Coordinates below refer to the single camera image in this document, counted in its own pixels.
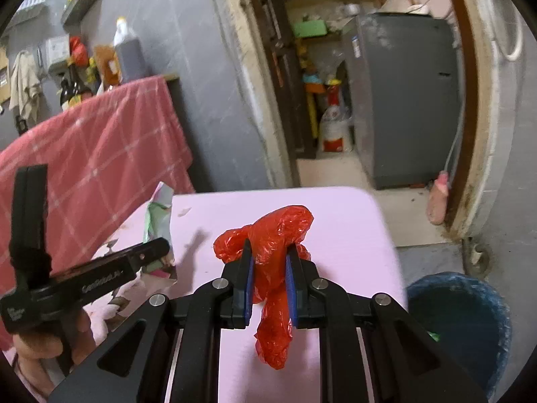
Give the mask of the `person's left hand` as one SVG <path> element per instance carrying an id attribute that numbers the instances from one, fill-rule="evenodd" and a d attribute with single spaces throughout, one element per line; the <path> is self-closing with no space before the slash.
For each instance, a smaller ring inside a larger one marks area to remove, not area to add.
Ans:
<path id="1" fill-rule="evenodd" d="M 73 363 L 77 366 L 96 348 L 96 341 L 91 330 L 90 318 L 83 309 L 77 315 L 75 326 L 77 333 L 71 352 Z M 60 356 L 64 349 L 61 340 L 54 335 L 29 332 L 14 335 L 13 342 L 22 376 L 42 396 L 48 397 L 55 385 L 42 366 L 41 360 Z"/>

